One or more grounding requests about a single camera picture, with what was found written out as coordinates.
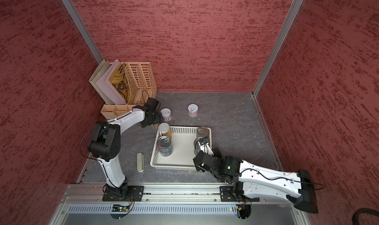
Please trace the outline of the small pink white can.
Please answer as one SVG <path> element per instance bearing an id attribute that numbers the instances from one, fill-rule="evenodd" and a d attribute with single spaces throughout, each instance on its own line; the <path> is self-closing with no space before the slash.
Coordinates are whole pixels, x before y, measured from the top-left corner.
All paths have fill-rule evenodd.
<path id="1" fill-rule="evenodd" d="M 172 113 L 169 108 L 163 108 L 161 111 L 162 118 L 164 122 L 168 122 L 172 119 Z"/>

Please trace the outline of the blue can pink lid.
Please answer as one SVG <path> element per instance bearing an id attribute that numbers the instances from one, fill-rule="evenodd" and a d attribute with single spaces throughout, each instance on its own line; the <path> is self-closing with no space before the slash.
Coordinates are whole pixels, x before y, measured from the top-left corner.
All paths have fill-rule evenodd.
<path id="1" fill-rule="evenodd" d="M 202 152 L 200 151 L 200 148 L 199 148 L 200 142 L 209 143 L 206 138 L 200 138 L 200 137 L 196 138 L 194 141 L 194 154 L 195 155 L 197 155 L 199 152 Z"/>
<path id="2" fill-rule="evenodd" d="M 158 138 L 157 147 L 159 153 L 163 157 L 170 156 L 173 153 L 172 141 L 169 136 L 161 136 Z"/>

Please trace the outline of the tall yellow blue can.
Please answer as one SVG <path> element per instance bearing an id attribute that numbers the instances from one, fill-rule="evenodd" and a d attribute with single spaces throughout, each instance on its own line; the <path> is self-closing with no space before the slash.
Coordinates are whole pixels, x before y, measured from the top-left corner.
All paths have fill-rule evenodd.
<path id="1" fill-rule="evenodd" d="M 171 129 L 170 129 L 170 125 L 168 123 L 161 123 L 159 125 L 159 135 L 160 136 L 167 136 L 169 137 L 170 139 L 172 139 L 172 132 L 171 132 Z"/>

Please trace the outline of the dark can brown lid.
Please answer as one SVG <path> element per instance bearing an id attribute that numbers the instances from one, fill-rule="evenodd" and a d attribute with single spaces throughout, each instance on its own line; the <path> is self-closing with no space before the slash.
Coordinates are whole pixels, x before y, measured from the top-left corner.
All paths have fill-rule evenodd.
<path id="1" fill-rule="evenodd" d="M 196 136 L 200 138 L 206 138 L 209 139 L 209 129 L 205 126 L 201 126 L 196 131 Z"/>

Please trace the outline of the white plastic basket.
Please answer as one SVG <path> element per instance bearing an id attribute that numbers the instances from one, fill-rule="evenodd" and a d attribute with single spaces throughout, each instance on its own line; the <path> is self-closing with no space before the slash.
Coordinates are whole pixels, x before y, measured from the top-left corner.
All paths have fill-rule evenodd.
<path id="1" fill-rule="evenodd" d="M 152 158 L 150 166 L 155 169 L 162 170 L 183 170 L 183 171 L 195 171 L 195 165 L 193 158 L 194 154 L 194 141 L 196 138 L 196 131 L 199 127 L 190 126 L 170 126 L 172 132 L 172 146 L 173 153 L 170 156 L 163 157 L 158 150 L 157 141 L 161 137 L 159 130 L 157 131 L 155 144 L 153 148 Z M 212 130 L 209 129 L 209 146 L 212 149 Z"/>

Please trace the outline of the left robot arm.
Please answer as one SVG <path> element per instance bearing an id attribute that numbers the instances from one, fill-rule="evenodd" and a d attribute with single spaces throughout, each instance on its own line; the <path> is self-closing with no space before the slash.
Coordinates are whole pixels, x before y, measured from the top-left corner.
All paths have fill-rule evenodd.
<path id="1" fill-rule="evenodd" d="M 99 162 L 106 177 L 103 201 L 126 201 L 133 195 L 119 162 L 122 133 L 137 123 L 145 128 L 162 122 L 159 105 L 145 104 L 114 119 L 96 123 L 87 150 Z"/>

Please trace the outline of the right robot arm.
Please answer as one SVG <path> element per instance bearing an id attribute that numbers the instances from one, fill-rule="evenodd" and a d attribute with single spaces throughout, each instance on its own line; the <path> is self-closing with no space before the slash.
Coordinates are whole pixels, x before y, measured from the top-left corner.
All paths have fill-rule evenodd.
<path id="1" fill-rule="evenodd" d="M 304 169 L 298 172 L 282 172 L 253 165 L 245 160 L 225 156 L 217 152 L 214 156 L 202 151 L 193 158 L 197 171 L 209 172 L 218 182 L 234 186 L 232 194 L 238 199 L 257 198 L 250 193 L 250 185 L 260 185 L 275 189 L 293 203 L 298 210 L 317 214 L 316 183 Z"/>

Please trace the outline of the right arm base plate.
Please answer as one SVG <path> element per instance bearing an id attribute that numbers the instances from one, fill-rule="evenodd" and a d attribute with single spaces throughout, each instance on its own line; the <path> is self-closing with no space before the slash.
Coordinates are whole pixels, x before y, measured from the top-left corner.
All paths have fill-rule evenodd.
<path id="1" fill-rule="evenodd" d="M 219 190 L 222 202 L 245 202 L 245 200 L 233 194 L 233 186 L 220 186 Z"/>

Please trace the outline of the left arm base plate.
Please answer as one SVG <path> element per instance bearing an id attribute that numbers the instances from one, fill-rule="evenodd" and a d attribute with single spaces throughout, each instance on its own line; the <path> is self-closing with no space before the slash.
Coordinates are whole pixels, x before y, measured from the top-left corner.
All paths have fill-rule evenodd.
<path id="1" fill-rule="evenodd" d="M 116 188 L 105 186 L 102 201 L 105 202 L 140 202 L 144 194 L 144 186 L 127 186 L 127 189 L 121 188 L 121 195 L 117 194 Z"/>

